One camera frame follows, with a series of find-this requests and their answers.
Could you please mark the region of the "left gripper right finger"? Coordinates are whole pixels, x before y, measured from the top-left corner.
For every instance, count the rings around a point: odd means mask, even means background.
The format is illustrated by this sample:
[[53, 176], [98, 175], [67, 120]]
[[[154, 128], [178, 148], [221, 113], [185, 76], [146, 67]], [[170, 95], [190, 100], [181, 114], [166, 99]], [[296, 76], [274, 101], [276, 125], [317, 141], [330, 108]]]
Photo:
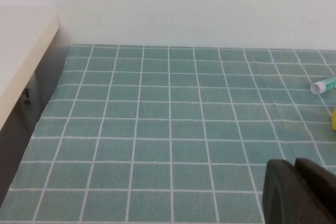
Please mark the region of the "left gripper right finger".
[[295, 168], [314, 205], [329, 223], [335, 223], [335, 174], [307, 158], [297, 158]]

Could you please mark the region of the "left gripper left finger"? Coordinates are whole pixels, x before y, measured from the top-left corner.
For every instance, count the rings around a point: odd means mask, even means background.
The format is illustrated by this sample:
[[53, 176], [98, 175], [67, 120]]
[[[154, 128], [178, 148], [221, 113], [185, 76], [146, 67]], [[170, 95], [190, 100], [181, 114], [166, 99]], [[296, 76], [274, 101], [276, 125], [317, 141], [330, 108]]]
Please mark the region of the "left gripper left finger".
[[265, 223], [329, 223], [308, 196], [295, 163], [270, 159], [263, 188]]

